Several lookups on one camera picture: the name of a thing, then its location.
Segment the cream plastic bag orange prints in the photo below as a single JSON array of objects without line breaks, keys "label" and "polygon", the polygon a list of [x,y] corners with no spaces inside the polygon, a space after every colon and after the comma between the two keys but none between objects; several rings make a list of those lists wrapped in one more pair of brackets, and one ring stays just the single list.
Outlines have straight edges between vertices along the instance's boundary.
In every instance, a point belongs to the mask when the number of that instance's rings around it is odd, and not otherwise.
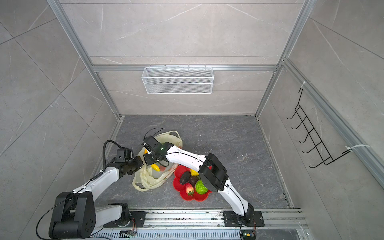
[{"label": "cream plastic bag orange prints", "polygon": [[[181,139],[177,131],[169,131],[166,133],[161,133],[155,136],[155,139],[160,143],[171,143],[180,149],[183,148],[183,140]],[[163,185],[167,179],[175,172],[178,164],[168,163],[166,161],[161,161],[160,163],[155,163],[151,166],[147,165],[144,161],[144,154],[148,151],[145,148],[138,153],[138,156],[142,159],[143,167],[135,173],[132,185],[133,187],[140,192],[145,192],[148,190],[156,189]]]}]

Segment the dark fake avocado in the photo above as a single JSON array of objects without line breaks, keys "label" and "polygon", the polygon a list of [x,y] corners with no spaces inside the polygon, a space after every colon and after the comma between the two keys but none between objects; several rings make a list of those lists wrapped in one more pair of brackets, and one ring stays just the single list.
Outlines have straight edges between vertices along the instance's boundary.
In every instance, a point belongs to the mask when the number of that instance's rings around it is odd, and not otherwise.
[{"label": "dark fake avocado", "polygon": [[185,184],[187,184],[189,182],[189,178],[191,177],[191,172],[190,171],[186,171],[184,172],[180,179],[179,179],[179,183],[183,186]]}]

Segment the red flower-shaped plate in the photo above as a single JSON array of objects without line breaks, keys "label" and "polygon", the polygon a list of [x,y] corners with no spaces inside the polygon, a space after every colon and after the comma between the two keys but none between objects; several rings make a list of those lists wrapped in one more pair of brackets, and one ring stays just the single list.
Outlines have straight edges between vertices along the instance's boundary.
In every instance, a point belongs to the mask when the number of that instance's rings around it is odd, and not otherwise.
[{"label": "red flower-shaped plate", "polygon": [[180,193],[181,198],[186,201],[203,202],[211,193],[203,184],[199,174],[184,166],[176,168],[173,187]]}]

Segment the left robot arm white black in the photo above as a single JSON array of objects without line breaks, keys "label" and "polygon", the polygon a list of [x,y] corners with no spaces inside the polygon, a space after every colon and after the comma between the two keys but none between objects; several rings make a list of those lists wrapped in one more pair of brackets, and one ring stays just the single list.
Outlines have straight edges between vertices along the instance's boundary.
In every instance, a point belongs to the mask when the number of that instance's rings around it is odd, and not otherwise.
[{"label": "left robot arm white black", "polygon": [[139,156],[129,160],[114,158],[114,162],[86,184],[59,194],[53,208],[49,237],[84,239],[90,237],[95,228],[104,225],[125,227],[130,224],[132,215],[127,204],[111,204],[97,210],[95,201],[114,182],[124,175],[136,173],[142,166]]}]

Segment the yellow fake lemon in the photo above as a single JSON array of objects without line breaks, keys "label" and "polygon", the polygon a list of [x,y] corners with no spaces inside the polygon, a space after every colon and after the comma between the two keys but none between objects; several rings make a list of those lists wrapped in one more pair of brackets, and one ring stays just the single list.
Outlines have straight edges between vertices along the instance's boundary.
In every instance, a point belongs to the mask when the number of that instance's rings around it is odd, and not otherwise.
[{"label": "yellow fake lemon", "polygon": [[190,169],[191,176],[199,176],[199,173],[193,169]]}]

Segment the light green bumpy fake fruit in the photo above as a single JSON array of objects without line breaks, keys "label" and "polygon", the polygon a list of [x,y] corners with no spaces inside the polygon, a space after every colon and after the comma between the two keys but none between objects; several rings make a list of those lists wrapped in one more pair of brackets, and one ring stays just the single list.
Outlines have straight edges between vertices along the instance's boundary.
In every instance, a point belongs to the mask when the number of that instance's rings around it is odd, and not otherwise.
[{"label": "light green bumpy fake fruit", "polygon": [[195,192],[199,195],[204,195],[208,192],[208,188],[205,187],[204,183],[202,180],[199,180],[195,184]]}]

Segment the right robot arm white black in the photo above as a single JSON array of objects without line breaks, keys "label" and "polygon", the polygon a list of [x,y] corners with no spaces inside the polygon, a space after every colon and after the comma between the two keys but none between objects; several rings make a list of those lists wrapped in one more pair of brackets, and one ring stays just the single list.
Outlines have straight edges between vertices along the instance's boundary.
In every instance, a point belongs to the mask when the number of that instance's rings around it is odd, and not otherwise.
[{"label": "right robot arm white black", "polygon": [[251,223],[254,207],[234,188],[226,168],[214,154],[193,154],[174,144],[160,143],[153,136],[144,138],[142,145],[148,151],[144,154],[147,165],[166,160],[198,172],[204,186],[212,192],[218,192],[244,225]]}]

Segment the red yellow fake apple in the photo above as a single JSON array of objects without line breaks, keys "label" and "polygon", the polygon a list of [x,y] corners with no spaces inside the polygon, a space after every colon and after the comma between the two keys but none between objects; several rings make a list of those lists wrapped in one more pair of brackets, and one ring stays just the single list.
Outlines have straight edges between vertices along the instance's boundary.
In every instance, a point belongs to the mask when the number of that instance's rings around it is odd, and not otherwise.
[{"label": "red yellow fake apple", "polygon": [[185,192],[188,196],[193,196],[194,192],[195,192],[195,188],[191,184],[186,183],[185,184]]}]

